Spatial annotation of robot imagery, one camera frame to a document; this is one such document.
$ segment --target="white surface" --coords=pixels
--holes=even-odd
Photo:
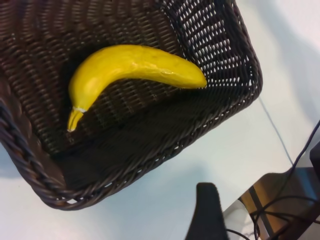
[[[242,202],[236,200],[224,211],[223,217],[227,229],[237,231],[250,240],[255,240],[254,222]],[[244,240],[243,237],[232,232],[228,232],[228,236],[229,240]]]
[[[320,1],[237,2],[261,63],[260,97],[294,161],[320,119]]]
[[[261,63],[261,99],[295,159],[320,119],[320,2],[237,2]],[[261,176],[290,166],[259,101],[138,182],[77,212],[45,206],[0,148],[0,239],[183,240],[198,182],[217,186],[225,210]]]
[[[136,183],[77,212],[44,205],[0,151],[0,239],[12,240],[183,240],[197,183],[214,183],[225,210],[264,174],[291,166],[259,101]]]
[[[316,223],[312,225],[302,234],[299,240],[318,240],[320,236],[320,227]]]

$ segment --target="banana tip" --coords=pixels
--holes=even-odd
[[[84,115],[84,111],[81,108],[73,107],[69,116],[67,131],[69,133],[76,130],[79,120]]]

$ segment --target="black object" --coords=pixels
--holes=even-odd
[[[272,200],[271,202],[269,202],[268,204],[266,204],[264,207],[260,208],[259,210],[256,211],[256,217],[255,219],[253,220],[253,225],[254,225],[254,237],[255,239],[257,240],[258,239],[258,219],[259,217],[261,216],[261,214],[269,207],[271,206],[272,204],[274,204],[275,202],[277,201],[280,201],[282,199],[285,199],[285,198],[305,198],[303,196],[283,196],[283,197],[280,197],[281,193],[283,192],[283,190],[285,189],[287,183],[289,182],[289,180],[291,179],[298,163],[299,163],[299,160],[300,158],[302,157],[302,155],[306,152],[306,150],[308,149],[312,139],[314,138],[316,132],[318,131],[320,127],[320,120],[318,121],[318,123],[315,125],[314,129],[312,130],[305,146],[303,147],[302,151],[299,153],[299,155],[297,156],[297,158],[295,159],[293,165],[292,165],[292,168],[288,171],[287,173],[287,177],[285,178],[285,181],[284,181],[284,184],[281,186],[280,190],[278,191],[276,197],[274,198],[274,200]],[[314,170],[315,170],[315,173],[317,174],[317,177],[319,178],[320,180],[320,174],[319,174],[319,170],[320,170],[320,142],[313,148],[311,149],[310,151],[310,154],[309,154],[309,157],[310,157],[310,160],[313,164],[313,167],[314,167]],[[318,202],[317,200],[312,200],[310,198],[306,198],[306,200],[308,201],[316,201]],[[307,229],[310,225],[308,225],[308,223],[312,222],[313,220],[312,219],[316,219],[319,214],[318,212],[320,211],[320,206],[318,204],[316,204],[314,206],[313,209],[311,209],[311,211],[309,212],[306,212],[306,218],[307,219],[310,219],[307,224],[304,224],[304,226],[302,226],[302,224],[295,220],[294,223],[291,224],[291,229],[294,229],[293,231],[290,231],[288,234],[287,234],[287,237],[286,239],[293,239],[292,236],[297,236],[298,237],[305,231],[303,229]],[[287,229],[281,229],[280,232],[278,232],[277,235],[282,235]]]
[[[212,183],[198,183],[196,206],[185,240],[228,240],[217,188]]]
[[[68,133],[71,76],[118,44],[186,58],[207,87],[117,81]],[[234,0],[0,0],[0,140],[52,208],[79,210],[129,186],[248,107],[262,85]]]

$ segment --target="banana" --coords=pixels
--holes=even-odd
[[[152,80],[185,89],[207,84],[195,64],[160,49],[140,45],[106,47],[90,55],[70,81],[73,108],[67,130],[76,129],[78,121],[109,84],[126,78]]]

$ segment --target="woven basket wall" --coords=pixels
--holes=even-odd
[[[186,58],[207,87],[123,79],[68,133],[71,76],[90,54],[117,44]],[[129,186],[261,90],[233,0],[0,0],[0,140],[52,208],[89,207]]]

